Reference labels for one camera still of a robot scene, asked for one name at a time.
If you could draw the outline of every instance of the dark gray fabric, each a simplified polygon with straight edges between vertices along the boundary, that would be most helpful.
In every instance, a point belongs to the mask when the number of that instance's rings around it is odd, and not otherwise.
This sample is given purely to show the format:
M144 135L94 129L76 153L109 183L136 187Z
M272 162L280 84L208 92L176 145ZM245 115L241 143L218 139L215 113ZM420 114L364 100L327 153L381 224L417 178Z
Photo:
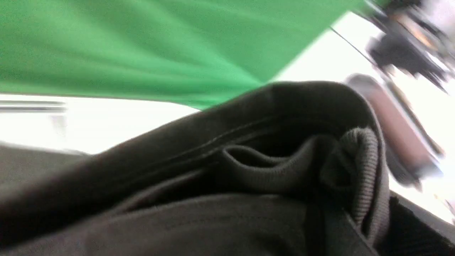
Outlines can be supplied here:
M375 256L388 249L387 178L362 97L282 83L0 195L0 250Z
M387 252L400 255L455 255L455 228L397 194L392 194Z
M0 143L0 194L37 177L54 175L66 165L86 158L88 155L79 152L51 151Z

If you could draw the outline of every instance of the green backdrop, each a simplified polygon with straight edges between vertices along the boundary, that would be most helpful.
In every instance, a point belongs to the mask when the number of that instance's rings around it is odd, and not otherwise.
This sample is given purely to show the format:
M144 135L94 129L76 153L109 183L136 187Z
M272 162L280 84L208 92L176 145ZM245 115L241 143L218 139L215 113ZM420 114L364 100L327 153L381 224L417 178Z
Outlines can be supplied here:
M0 92L206 108L266 83L361 2L3 0Z

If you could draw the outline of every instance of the stitching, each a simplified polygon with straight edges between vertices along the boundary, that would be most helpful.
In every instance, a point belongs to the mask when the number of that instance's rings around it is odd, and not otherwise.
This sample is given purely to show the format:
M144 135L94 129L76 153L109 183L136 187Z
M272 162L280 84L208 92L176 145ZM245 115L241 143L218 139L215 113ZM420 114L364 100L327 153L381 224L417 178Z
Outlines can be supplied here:
M110 180L109 182L104 182L102 184L98 184L96 187L94 187L94 189L102 191L102 193L100 193L100 192L97 193L98 196L102 197L103 195L109 194L112 191L119 190L120 186L117 186L116 188L111 189L111 190L106 189L107 186L109 186L111 184L115 184L116 182L118 182L118 184L121 184L121 188L128 187L129 185L134 184L134 183L136 183L137 181L139 181L141 179L145 179L146 177L150 178L150 177L159 175L159 174L163 173L167 169L172 169L172 168L175 168L175 167L177 167L179 165L182 165L182 164L188 164L188 163L192 163L192 162L201 160L201 159L213 154L214 152L218 151L220 148L222 148L223 146L225 146L227 144L232 144L232 143L238 142L238 141L246 141L246 140L258 137L259 135L271 134L270 130L276 130L277 128L279 128L281 126L285 126L285 125L287 125L287 124L289 124L289 123L291 123L292 121L295 121L295 120L302 120L302 119L301 118L291 118L291 119L284 120L284 122L286 122L285 124L281 123L281 124L278 124L278 125L273 125L271 127L267 127L266 129L262 129L262 131L255 131L254 133L249 133L249 134L246 134L244 136L237 137L237 138L229 140L229 141L227 141L227 142L225 142L225 143L213 148L212 150L207 151L207 152L205 152L205 153L203 153L203 154L201 154L201 155L199 155L199 156L197 156L195 158L186 159L184 161L180 161L180 162L177 162L177 163L174 163L174 164L171 164L171 165L163 166L161 168L156 169L153 172L147 172L147 173L144 173L143 175L137 176L137 174L141 173L145 168L149 168L152 165L162 164L164 161L156 162L155 164L147 164L146 166L139 167L134 172L127 172L127 173L125 173L125 175L122 175L121 177L116 176L115 180ZM308 120L304 120L303 119L303 121L304 122L330 124L330 122L327 122L327 121L324 121L324 120L317 120L317 119L308 119ZM339 130L339 128L340 128L339 126L334 126L333 124L331 125L331 127L335 128L336 130ZM130 177L134 177L134 178L129 180L128 182L125 182L125 180L130 178Z
M231 130L229 130L229 131L227 131L227 132L225 132L225 133L222 133L222 134L220 134L220 135L218 135L218 136L212 138L212 139L209 140L208 142L205 142L204 144L199 145L199 146L197 146L197 147L195 147L195 148L191 148L191 149L185 150L185 151L179 153L178 155L171 156L171 157L169 157L169 158L167 158L167 159L164 159L164 160L160 160L160 161L152 162L152 163L147 163L146 165L137 167L137 169L136 169L134 172L132 172L132 173L127 172L127 173L125 173L125 175L117 175L115 178L116 178L116 179L123 179L123 178L127 178L128 176L133 176L134 174L139 173L139 172L141 172L142 170L144 170L144 169L146 169L146 168L149 168L149 167L151 167L151 166L153 166L153 165L164 164L165 162L172 161L172 160L174 160L174 159L176 159L176 158L179 158L179 157L181 157L181 156L183 156L183 155L185 155L185 154L191 153L191 152L196 151L196 150L198 150L198 149L200 149L200 148L204 148L204 147L206 147L206 146L212 144L212 143L215 142L216 140L221 139L222 137L224 137L224 136L226 136L226 135L229 135L229 134L234 133L234 132L236 132L236 131L245 129L245 128L247 128L247 127L250 127L250 126L253 126L253 125L255 125L255 124L259 124L259 123L262 123L262 122L268 121L269 119L271 120L271 119L274 119L274 118L276 118L276 117L266 117L266 118L263 118L263 119L260 119L260 120L257 120L257 121L253 121L253 122L247 123L247 124L242 125L242 126L240 126L240 127L231 129ZM103 187L104 185L109 185L109 184L110 184L110 180L101 182L101 183L99 183L99 184L96 186L96 189L99 189L100 187Z

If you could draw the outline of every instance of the green screen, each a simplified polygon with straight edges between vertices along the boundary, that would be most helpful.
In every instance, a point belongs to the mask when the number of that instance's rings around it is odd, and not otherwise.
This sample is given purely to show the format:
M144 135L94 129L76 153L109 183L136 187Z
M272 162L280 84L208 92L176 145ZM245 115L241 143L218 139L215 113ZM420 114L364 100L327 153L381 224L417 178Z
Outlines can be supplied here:
M3 0L0 92L206 108L265 84L361 2Z

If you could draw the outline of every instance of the wire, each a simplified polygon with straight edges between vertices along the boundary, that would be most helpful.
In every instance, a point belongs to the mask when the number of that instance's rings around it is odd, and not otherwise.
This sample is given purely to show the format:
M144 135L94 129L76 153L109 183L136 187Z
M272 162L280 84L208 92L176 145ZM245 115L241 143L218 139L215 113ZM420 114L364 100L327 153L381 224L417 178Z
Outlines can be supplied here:
M367 55L365 55L361 50L359 50L357 47L355 47L351 42L349 42L349 40L347 40L344 36L342 36L340 33L338 33L333 27L330 27L330 30L333 31L335 34L337 34L339 37L341 37L341 39L343 39L345 42L347 42L350 46L352 46L352 48L354 48L358 53L360 53L366 60L368 60L369 63L371 63L374 67L376 67L376 63L371 60L370 57L368 57ZM389 76L384 72L382 71L380 68L377 69L377 72L379 72L379 74L383 77L383 78L389 78Z

